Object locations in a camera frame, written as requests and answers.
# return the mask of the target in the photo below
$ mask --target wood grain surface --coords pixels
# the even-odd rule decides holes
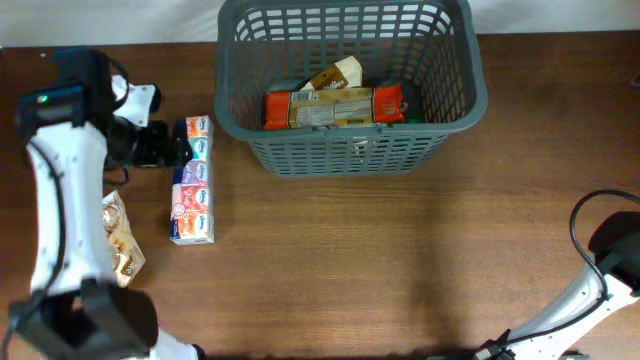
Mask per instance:
[[[534,316],[579,273],[568,218],[585,193],[640,192],[640,32],[488,35],[490,105],[418,171],[283,180],[217,128],[216,244],[168,239],[171,170],[133,170],[121,192],[161,326],[212,354],[384,355],[474,348]],[[157,83],[157,119],[213,117],[215,44],[102,47],[134,83]],[[13,110],[54,79],[51,49],[2,49],[0,330],[28,295],[36,248],[33,175]],[[588,205],[586,244],[620,209]],[[640,305],[575,349],[637,359]],[[20,340],[12,359],[37,358]]]

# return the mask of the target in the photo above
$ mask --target black cable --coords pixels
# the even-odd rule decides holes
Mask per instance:
[[[640,197],[638,197],[636,195],[633,195],[633,194],[630,194],[630,193],[625,192],[625,191],[621,191],[621,190],[614,190],[614,189],[596,190],[596,191],[588,193],[582,199],[580,199],[580,201],[578,201],[578,203],[573,207],[573,211],[571,212],[571,217],[569,218],[569,232],[571,234],[571,241],[573,242],[573,246],[578,251],[578,254],[580,254],[582,259],[584,259],[584,261],[587,263],[589,268],[591,268],[591,270],[593,270],[593,272],[596,274],[596,276],[600,280],[600,283],[601,283],[601,286],[602,286],[602,296],[600,296],[598,298],[598,300],[596,300],[596,302],[595,302],[595,304],[593,304],[593,306],[591,306],[589,309],[587,309],[585,312],[583,312],[582,314],[578,315],[574,319],[569,320],[569,321],[567,321],[566,323],[564,323],[562,325],[555,326],[555,327],[553,327],[553,328],[551,328],[549,330],[540,331],[540,332],[537,332],[537,333],[533,333],[533,334],[529,334],[529,335],[525,335],[525,336],[517,337],[515,339],[508,340],[508,341],[500,344],[499,345],[500,348],[504,349],[505,347],[507,347],[509,345],[513,345],[513,344],[519,343],[521,341],[530,340],[530,339],[537,338],[537,337],[540,337],[540,336],[550,335],[550,334],[553,334],[556,331],[560,331],[560,330],[566,329],[569,326],[572,326],[572,325],[582,321],[587,316],[593,314],[596,310],[598,310],[598,308],[600,308],[600,306],[602,306],[602,304],[604,304],[605,301],[609,300],[609,298],[610,298],[609,286],[607,285],[607,281],[605,280],[604,275],[602,275],[602,272],[600,271],[600,269],[598,269],[598,266],[593,262],[593,260],[589,257],[589,255],[587,255],[587,253],[584,251],[582,246],[580,246],[580,243],[578,242],[578,238],[576,236],[576,218],[578,216],[578,212],[580,211],[582,206],[587,201],[589,201],[592,198],[594,198],[596,196],[599,196],[599,195],[614,195],[614,196],[622,197],[622,198],[625,198],[627,200],[633,201],[633,202],[635,202],[637,204],[640,204]]]
[[[33,149],[40,155],[40,157],[44,160],[49,168],[49,176],[53,179],[55,188],[56,188],[56,198],[58,200],[58,229],[59,229],[59,243],[58,243],[58,255],[56,259],[56,263],[53,266],[51,271],[51,277],[45,284],[44,288],[34,292],[31,295],[30,306],[27,310],[25,310],[22,314],[20,314],[19,318],[9,324],[9,328],[4,334],[2,339],[2,347],[0,348],[0,359],[8,360],[9,359],[9,342],[11,341],[11,337],[13,333],[18,329],[25,321],[27,321],[33,314],[38,311],[40,305],[47,297],[47,292],[53,285],[53,283],[58,278],[60,271],[64,266],[64,253],[66,248],[66,234],[67,229],[64,221],[64,199],[62,197],[62,186],[60,185],[60,178],[63,174],[58,174],[56,172],[56,168],[53,166],[53,162],[49,159],[44,151],[40,148],[38,144],[36,144],[33,140],[29,141],[29,145],[33,147]]]

